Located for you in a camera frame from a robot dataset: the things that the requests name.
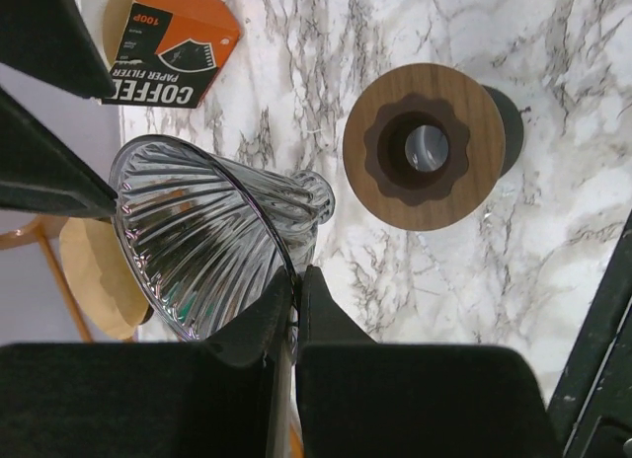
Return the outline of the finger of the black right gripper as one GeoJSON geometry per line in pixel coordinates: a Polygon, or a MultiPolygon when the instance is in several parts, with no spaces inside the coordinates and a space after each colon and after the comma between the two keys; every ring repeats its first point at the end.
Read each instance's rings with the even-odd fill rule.
{"type": "Polygon", "coordinates": [[[1,93],[1,207],[35,214],[105,218],[116,192],[56,135],[1,93]]]}
{"type": "Polygon", "coordinates": [[[81,98],[115,92],[75,0],[1,0],[1,62],[81,98]]]}

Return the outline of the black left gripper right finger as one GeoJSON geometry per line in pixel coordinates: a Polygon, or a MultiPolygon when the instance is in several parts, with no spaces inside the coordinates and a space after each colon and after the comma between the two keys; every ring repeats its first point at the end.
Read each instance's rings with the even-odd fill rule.
{"type": "Polygon", "coordinates": [[[535,376],[484,344],[379,343],[303,276],[297,403],[309,457],[557,457],[535,376]]]}

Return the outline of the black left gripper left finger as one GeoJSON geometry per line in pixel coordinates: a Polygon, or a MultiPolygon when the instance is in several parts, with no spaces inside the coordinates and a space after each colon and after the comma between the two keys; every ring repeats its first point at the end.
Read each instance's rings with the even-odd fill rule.
{"type": "Polygon", "coordinates": [[[204,341],[4,346],[2,455],[286,456],[292,300],[279,270],[204,341]]]}

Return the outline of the brown paper coffee filter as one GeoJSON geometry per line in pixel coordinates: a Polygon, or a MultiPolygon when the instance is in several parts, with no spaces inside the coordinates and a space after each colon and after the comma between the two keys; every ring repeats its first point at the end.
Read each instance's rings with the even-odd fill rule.
{"type": "Polygon", "coordinates": [[[131,339],[151,316],[111,223],[70,218],[61,228],[63,273],[82,312],[108,337],[131,339]]]}

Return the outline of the grey carafe with red lid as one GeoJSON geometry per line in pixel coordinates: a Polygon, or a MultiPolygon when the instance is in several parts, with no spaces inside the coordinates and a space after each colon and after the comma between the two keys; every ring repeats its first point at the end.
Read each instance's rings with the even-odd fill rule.
{"type": "MultiPolygon", "coordinates": [[[[520,111],[507,95],[490,86],[484,85],[483,88],[493,99],[503,123],[506,149],[501,176],[504,176],[520,155],[524,126],[520,111]]],[[[407,135],[404,149],[409,165],[422,173],[435,172],[441,168],[449,154],[446,135],[430,124],[415,127],[407,135]]]]}

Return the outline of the round wooden dripper base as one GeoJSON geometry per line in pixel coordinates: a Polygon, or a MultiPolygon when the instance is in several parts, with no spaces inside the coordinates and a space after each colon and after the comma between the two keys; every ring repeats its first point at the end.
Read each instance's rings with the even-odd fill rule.
{"type": "Polygon", "coordinates": [[[523,125],[502,92],[435,63],[388,71],[356,100],[343,136],[347,179],[376,218],[433,231],[472,213],[515,161],[523,125]]]}

